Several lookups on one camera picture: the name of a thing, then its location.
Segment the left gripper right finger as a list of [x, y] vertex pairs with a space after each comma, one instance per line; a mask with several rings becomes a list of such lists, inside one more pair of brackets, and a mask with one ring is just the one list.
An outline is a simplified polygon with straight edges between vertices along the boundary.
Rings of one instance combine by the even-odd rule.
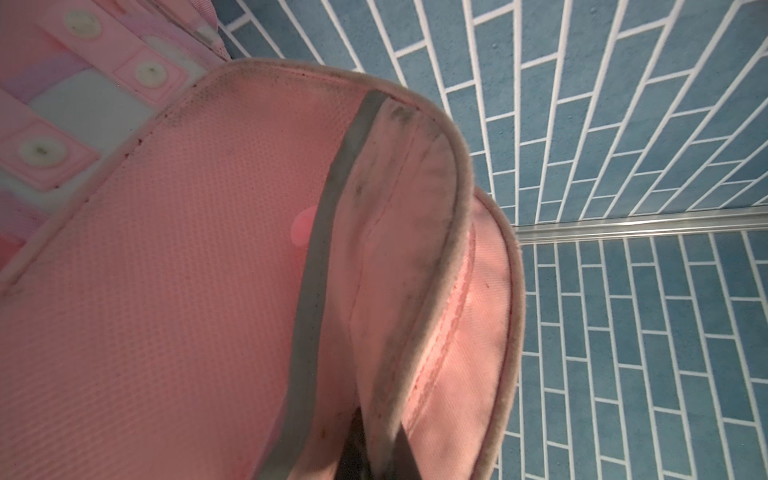
[[403, 426], [395, 438], [392, 455], [388, 466], [385, 468], [383, 478], [387, 480], [421, 480], [416, 459], [411, 449], [408, 437]]

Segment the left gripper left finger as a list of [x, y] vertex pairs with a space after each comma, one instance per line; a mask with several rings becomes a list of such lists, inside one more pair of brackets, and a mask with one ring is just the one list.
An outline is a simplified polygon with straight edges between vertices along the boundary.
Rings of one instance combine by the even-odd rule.
[[367, 480], [369, 460], [362, 411], [358, 408], [352, 418], [350, 429], [338, 463], [335, 480]]

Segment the pink student backpack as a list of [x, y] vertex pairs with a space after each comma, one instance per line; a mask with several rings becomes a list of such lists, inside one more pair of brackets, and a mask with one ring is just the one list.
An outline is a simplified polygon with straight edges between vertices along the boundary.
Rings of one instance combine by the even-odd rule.
[[488, 479], [519, 245], [435, 104], [208, 1], [1, 5], [1, 475]]

